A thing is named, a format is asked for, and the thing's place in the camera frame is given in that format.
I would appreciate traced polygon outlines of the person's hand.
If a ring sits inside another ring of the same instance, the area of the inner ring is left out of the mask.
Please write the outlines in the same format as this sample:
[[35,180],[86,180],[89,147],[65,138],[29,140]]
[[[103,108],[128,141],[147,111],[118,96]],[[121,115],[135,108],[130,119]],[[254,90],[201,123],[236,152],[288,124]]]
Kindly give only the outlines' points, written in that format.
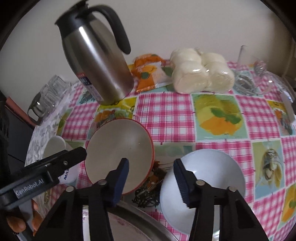
[[[32,220],[33,236],[35,236],[36,232],[38,231],[43,221],[43,218],[39,214],[39,207],[37,202],[32,199],[31,203],[32,203],[32,209],[33,209],[33,220]],[[6,218],[6,221],[9,227],[15,233],[23,232],[26,229],[26,222],[19,217],[9,216]]]

